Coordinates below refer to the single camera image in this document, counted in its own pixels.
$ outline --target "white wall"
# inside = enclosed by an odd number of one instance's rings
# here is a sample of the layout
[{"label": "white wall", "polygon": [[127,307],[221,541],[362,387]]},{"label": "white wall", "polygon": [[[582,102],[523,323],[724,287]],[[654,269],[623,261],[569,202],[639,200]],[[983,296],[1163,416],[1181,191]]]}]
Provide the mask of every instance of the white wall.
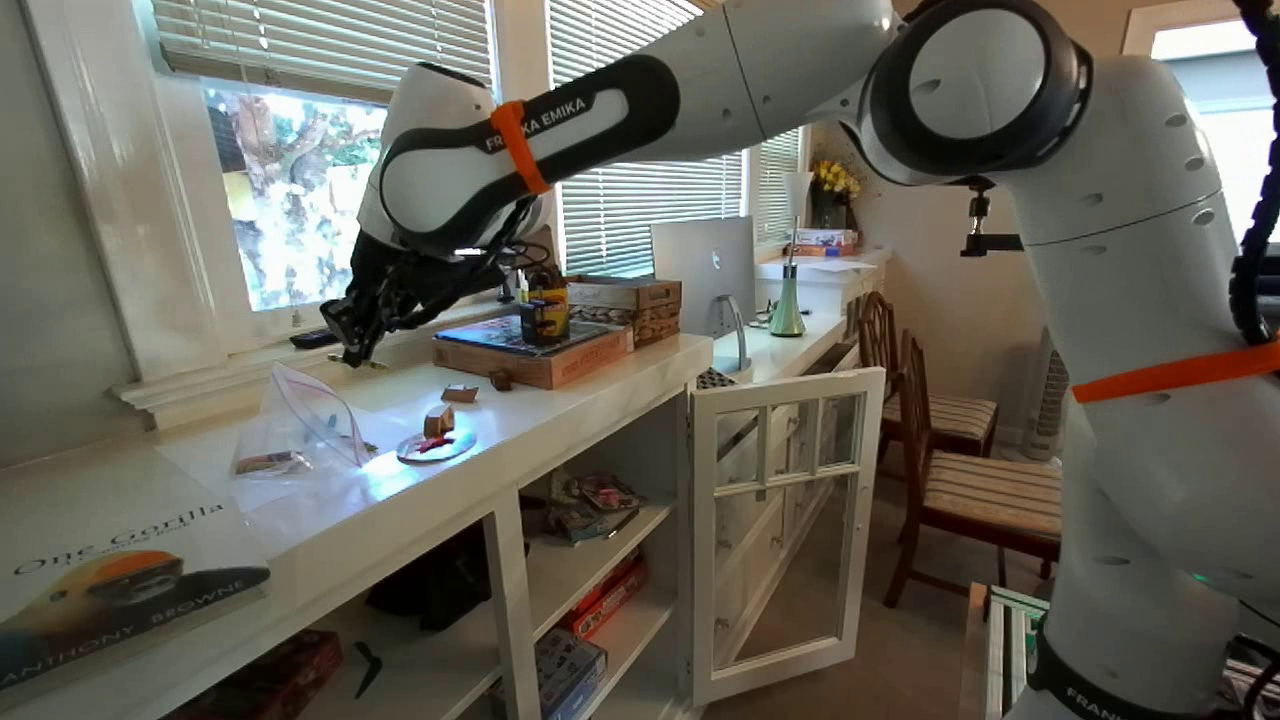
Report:
[{"label": "white wall", "polygon": [[140,431],[133,356],[20,0],[0,5],[0,466]]}]

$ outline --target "white robotic arm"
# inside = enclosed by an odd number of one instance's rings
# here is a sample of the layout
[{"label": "white robotic arm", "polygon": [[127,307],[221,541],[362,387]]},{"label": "white robotic arm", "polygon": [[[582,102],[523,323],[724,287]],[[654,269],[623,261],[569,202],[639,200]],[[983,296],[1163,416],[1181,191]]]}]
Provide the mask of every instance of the white robotic arm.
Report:
[{"label": "white robotic arm", "polygon": [[1133,368],[1240,345],[1221,179],[1156,64],[1086,61],[1027,0],[930,0],[908,20],[887,0],[726,0],[487,121],[407,122],[372,200],[387,248],[448,254],[572,170],[717,157],[806,121],[842,121],[894,183],[1006,183],[1082,382],[1045,671],[1017,717],[1205,717],[1234,601],[1280,607],[1280,442],[1242,441],[1280,428],[1280,387],[1229,375],[1107,394]]}]

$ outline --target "plate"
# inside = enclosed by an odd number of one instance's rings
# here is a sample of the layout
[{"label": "plate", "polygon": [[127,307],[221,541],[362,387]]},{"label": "plate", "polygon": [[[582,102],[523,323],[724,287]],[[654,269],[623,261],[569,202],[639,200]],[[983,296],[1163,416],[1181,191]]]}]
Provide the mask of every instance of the plate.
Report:
[{"label": "plate", "polygon": [[424,434],[403,434],[396,442],[396,457],[399,457],[399,465],[443,465],[477,442],[477,431],[464,421],[455,421],[455,428],[448,434],[452,434],[452,442],[441,442],[441,449],[424,449]]}]

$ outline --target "wooden tray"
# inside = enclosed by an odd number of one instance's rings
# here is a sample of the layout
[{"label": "wooden tray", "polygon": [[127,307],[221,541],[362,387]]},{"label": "wooden tray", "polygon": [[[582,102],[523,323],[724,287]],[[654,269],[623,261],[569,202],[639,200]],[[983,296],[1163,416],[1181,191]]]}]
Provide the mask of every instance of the wooden tray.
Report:
[{"label": "wooden tray", "polygon": [[631,329],[620,323],[579,323],[572,320],[572,338],[558,348],[526,348],[519,338],[503,345],[501,323],[503,320],[479,320],[477,331],[452,329],[452,337],[432,337],[432,359],[441,368],[461,368],[477,375],[506,375],[510,382],[532,387],[564,387],[620,356],[631,351]]}]

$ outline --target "window blinds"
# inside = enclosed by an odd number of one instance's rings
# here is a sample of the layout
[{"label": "window blinds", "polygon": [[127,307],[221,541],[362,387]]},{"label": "window blinds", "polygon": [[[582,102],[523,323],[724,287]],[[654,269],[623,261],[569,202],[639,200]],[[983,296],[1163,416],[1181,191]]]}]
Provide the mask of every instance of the window blinds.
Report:
[{"label": "window blinds", "polygon": [[[602,66],[701,17],[684,0],[547,0],[551,82]],[[615,162],[558,183],[572,277],[646,277],[646,225],[741,214],[743,151],[681,162]]]},{"label": "window blinds", "polygon": [[428,61],[492,82],[482,0],[152,0],[172,70],[387,99]]}]

